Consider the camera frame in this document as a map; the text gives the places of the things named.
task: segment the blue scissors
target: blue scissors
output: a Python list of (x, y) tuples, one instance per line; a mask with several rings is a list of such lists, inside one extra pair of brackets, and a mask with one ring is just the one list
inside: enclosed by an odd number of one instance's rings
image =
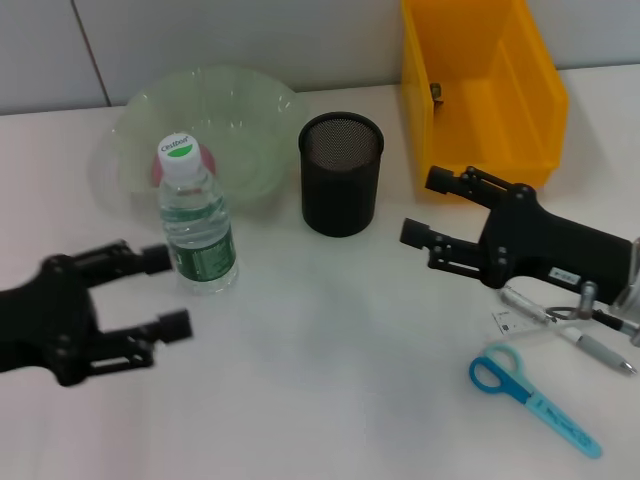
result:
[[(496, 359), (495, 352), (503, 352), (511, 357), (515, 368), (502, 365)], [(506, 393), (511, 395), (587, 457), (598, 458), (602, 455), (600, 445), (527, 380), (523, 373), (524, 364), (517, 350), (509, 345), (499, 343), (487, 347), (482, 353), (482, 356), (471, 362), (469, 367), (469, 376), (476, 387), (491, 394)], [(500, 381), (500, 385), (490, 387), (478, 380), (476, 376), (478, 365), (482, 365), (493, 373)]]

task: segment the scissor blade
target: scissor blade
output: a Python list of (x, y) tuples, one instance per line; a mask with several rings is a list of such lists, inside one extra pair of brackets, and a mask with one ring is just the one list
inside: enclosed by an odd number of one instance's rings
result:
[(525, 406), (587, 457), (602, 455), (600, 445), (540, 392), (534, 391)]

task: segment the yellow plastic bin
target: yellow plastic bin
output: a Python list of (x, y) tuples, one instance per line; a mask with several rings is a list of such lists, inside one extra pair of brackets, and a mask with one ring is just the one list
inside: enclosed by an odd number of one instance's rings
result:
[(433, 165), (543, 185), (560, 163), (569, 100), (525, 1), (403, 0), (403, 10), (420, 186)]

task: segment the wall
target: wall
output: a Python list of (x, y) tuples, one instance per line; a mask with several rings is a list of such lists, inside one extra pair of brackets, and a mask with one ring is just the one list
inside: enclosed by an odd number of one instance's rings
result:
[[(71, 1), (0, 2), (0, 113), (104, 105)], [(114, 104), (170, 71), (217, 62), (301, 90), (399, 77), (400, 0), (75, 2)], [(560, 68), (640, 63), (637, 0), (529, 5)]]
[(69, 0), (0, 1), (0, 114), (106, 105)]

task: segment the white table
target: white table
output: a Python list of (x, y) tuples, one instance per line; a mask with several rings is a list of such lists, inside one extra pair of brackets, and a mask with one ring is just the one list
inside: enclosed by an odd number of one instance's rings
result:
[[(565, 155), (541, 201), (633, 239), (640, 224), (618, 212), (640, 200), (640, 66), (563, 78), (571, 92)], [(486, 210), (416, 203), (399, 90), (306, 97), (314, 115), (350, 110), (382, 128), (373, 223), (347, 239), (316, 234), (292, 180), (278, 202), (234, 218), (241, 273), (231, 291), (189, 297), (172, 274), (96, 289), (103, 328), (187, 307), (196, 337), (161, 349), (153, 370), (71, 389), (45, 370), (3, 374), (2, 479), (637, 478), (640, 379), (550, 335), (515, 341), (534, 384), (602, 444), (599, 460), (469, 381), (469, 362), (500, 335), (494, 293), (427, 269), (426, 252), (398, 237), (411, 217), (475, 240)], [(118, 193), (104, 153), (121, 112), (0, 118), (0, 288), (26, 280), (54, 252), (162, 240), (154, 206)], [(516, 284), (540, 301), (573, 299), (541, 282)], [(590, 333), (640, 366), (626, 337), (599, 325)]]

